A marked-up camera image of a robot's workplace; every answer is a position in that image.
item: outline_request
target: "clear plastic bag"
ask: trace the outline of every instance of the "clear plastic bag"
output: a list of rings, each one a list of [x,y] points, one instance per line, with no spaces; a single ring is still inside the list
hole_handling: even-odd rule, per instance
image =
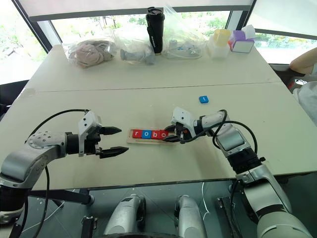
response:
[[[117,53],[112,29],[106,30],[107,36],[72,44],[63,44],[64,52],[70,63],[86,68],[111,60]]]
[[[122,60],[131,64],[154,64],[154,50],[146,27],[122,27],[116,29],[114,35]]]
[[[182,17],[170,6],[164,5],[163,53],[168,59],[198,59],[203,56],[206,40],[190,29]]]

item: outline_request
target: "white sleeve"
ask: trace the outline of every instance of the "white sleeve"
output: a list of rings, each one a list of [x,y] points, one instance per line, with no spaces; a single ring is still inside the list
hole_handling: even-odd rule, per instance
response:
[[[295,97],[298,98],[299,104],[317,126],[317,81],[304,84],[301,90],[295,93],[297,93]]]
[[[317,63],[314,64],[311,75],[317,75]]]

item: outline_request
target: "white cable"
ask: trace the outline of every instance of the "white cable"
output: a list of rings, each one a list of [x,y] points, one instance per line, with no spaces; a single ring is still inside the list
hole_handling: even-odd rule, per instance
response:
[[[203,220],[205,219],[206,214],[210,213],[208,208],[207,208],[207,205],[206,205],[206,202],[205,202],[205,198],[204,198],[204,185],[205,185],[205,183],[203,182],[203,185],[202,185],[202,196],[203,196],[203,202],[204,202],[205,209],[206,209],[206,212],[205,212],[205,214],[203,216]]]
[[[180,55],[171,53],[171,51],[167,51],[167,53],[170,54],[170,55],[172,55],[172,56],[175,56],[175,57],[178,57],[178,58],[183,58],[183,59],[188,59],[188,60],[195,60],[195,59],[199,59],[200,57],[202,57],[202,56],[198,56],[198,57],[180,56]]]
[[[50,214],[48,217],[46,217],[46,218],[44,219],[44,221],[46,221],[48,218],[50,218],[62,205],[64,205],[64,203],[65,203],[65,202],[63,202],[59,207],[57,207],[56,210],[52,212],[52,214]],[[27,229],[25,229],[25,230],[23,230],[21,233],[26,232],[27,230],[29,230],[29,229],[31,229],[31,228],[33,228],[33,227],[36,227],[36,226],[39,225],[39,224],[40,224],[40,222],[37,223],[37,224],[35,224],[35,225],[33,225],[33,226],[31,226],[31,227],[29,227],[29,228],[27,228]]]

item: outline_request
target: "blue block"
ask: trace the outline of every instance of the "blue block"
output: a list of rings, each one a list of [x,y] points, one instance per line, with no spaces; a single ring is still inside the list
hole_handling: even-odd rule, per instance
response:
[[[200,101],[200,103],[207,103],[207,102],[209,102],[209,99],[207,96],[200,96],[199,101]]]
[[[142,138],[143,139],[150,139],[151,138],[151,130],[143,130],[142,131]]]

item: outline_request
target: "black chair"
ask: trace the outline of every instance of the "black chair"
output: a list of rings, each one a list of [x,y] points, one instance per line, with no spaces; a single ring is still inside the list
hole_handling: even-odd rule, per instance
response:
[[[304,77],[305,74],[298,73],[289,67],[289,64],[270,64],[271,68],[274,70],[274,72],[277,74],[278,77],[283,81],[283,83],[286,85],[286,87],[289,86],[289,84],[292,82],[292,79],[294,77]]]
[[[22,92],[28,80],[0,85],[0,117],[6,113]]]

